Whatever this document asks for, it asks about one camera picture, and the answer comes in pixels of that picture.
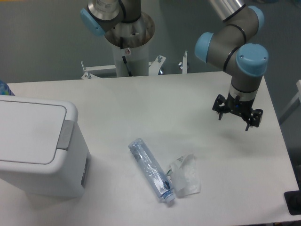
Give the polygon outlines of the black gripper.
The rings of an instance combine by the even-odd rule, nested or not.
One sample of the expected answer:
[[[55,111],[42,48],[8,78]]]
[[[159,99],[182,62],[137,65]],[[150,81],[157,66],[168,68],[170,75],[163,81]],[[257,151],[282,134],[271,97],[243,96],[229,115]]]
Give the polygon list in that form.
[[[240,100],[241,96],[231,95],[228,93],[227,99],[219,94],[214,101],[212,110],[219,115],[218,120],[221,120],[225,113],[231,113],[241,117],[246,122],[246,129],[250,127],[259,127],[263,115],[262,109],[252,109],[255,98],[247,101]]]

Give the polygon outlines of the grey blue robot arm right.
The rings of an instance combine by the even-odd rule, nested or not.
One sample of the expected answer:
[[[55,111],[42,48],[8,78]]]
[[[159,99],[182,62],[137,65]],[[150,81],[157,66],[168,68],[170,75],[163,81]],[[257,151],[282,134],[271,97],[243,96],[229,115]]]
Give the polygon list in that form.
[[[264,14],[243,0],[211,0],[224,27],[218,33],[202,34],[195,45],[195,55],[231,76],[227,97],[219,95],[213,110],[220,117],[232,113],[249,126],[257,127],[263,111],[252,109],[262,77],[267,70],[269,54],[260,44],[249,40],[264,25]]]

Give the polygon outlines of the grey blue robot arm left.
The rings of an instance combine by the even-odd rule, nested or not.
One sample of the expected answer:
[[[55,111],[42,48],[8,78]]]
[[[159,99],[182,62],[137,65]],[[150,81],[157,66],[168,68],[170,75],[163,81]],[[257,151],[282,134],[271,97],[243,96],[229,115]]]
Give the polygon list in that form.
[[[231,76],[228,96],[218,95],[213,110],[220,117],[231,113],[247,127],[258,127],[263,111],[253,109],[268,63],[267,50],[249,40],[264,24],[260,9],[242,0],[212,0],[210,5],[224,23],[216,34],[202,34],[195,55]],[[112,45],[118,77],[150,75],[148,44],[155,31],[153,20],[139,0],[90,0],[80,11],[86,28]]]

